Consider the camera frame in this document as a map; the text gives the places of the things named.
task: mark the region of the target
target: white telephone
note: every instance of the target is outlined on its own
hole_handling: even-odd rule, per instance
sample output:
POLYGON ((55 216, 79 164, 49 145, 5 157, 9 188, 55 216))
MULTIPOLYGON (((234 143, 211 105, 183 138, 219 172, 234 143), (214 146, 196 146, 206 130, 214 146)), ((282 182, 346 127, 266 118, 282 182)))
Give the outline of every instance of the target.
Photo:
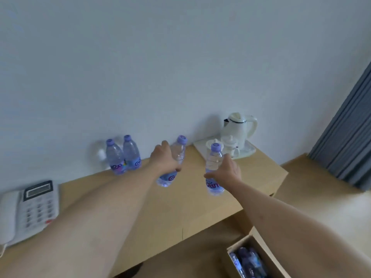
POLYGON ((7 246, 39 233, 58 214, 59 193, 52 181, 4 193, 0 198, 0 257, 7 246))

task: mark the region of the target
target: kettle handle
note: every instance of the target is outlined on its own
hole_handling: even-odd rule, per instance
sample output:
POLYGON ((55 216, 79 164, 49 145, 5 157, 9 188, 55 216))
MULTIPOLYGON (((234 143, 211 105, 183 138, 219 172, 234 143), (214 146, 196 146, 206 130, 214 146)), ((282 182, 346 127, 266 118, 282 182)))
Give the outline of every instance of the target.
POLYGON ((257 118, 255 118, 254 116, 252 116, 252 115, 247 115, 246 116, 246 121, 247 122, 253 122, 253 126, 251 127, 251 129, 248 131, 248 134, 247 134, 247 139, 249 138, 249 137, 251 137, 254 133, 255 133, 255 131, 256 131, 256 128, 257 128, 257 118))

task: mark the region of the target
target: forearm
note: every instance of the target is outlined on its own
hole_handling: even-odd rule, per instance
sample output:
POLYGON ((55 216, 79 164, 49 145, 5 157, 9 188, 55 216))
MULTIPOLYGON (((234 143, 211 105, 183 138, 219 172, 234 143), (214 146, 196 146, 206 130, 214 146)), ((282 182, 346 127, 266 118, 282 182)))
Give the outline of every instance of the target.
POLYGON ((32 252, 2 277, 106 277, 157 174, 146 166, 92 191, 50 224, 32 252))
POLYGON ((292 277, 370 276, 369 258, 323 224, 238 180, 225 188, 292 277))

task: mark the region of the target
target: white kettle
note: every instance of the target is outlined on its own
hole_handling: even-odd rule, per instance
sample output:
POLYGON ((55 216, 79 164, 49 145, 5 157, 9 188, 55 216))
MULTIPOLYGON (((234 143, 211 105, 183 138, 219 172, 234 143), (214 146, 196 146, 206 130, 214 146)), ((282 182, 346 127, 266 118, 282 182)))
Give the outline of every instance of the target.
POLYGON ((245 147, 245 140, 251 137, 257 128, 257 119, 251 115, 242 115, 239 112, 234 112, 228 117, 228 124, 221 130, 220 136, 233 136, 238 141, 238 148, 245 147), (248 123, 253 125, 248 130, 248 123))

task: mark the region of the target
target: gray curtain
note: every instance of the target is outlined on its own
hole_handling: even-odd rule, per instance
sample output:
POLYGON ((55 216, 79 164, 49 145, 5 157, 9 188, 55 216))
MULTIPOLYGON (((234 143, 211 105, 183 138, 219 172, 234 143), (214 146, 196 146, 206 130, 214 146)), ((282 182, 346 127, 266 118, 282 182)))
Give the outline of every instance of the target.
POLYGON ((371 188, 371 64, 309 157, 352 186, 371 188))

